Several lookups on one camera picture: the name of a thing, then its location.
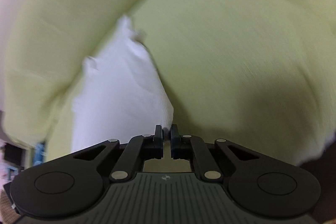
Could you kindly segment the light green sofa cover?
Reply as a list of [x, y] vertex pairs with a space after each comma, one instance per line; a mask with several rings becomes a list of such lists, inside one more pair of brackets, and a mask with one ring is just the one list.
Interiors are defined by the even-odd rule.
[[183, 134], [293, 165], [335, 139], [335, 0], [1, 0], [2, 126], [71, 153], [83, 61], [127, 16]]

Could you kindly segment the white cotton garment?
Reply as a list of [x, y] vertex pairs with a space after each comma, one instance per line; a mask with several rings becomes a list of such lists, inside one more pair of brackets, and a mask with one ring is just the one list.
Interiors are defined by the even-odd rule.
[[112, 39], [83, 61], [84, 83], [74, 99], [71, 151], [117, 139], [169, 130], [174, 109], [150, 53], [131, 19], [121, 17]]

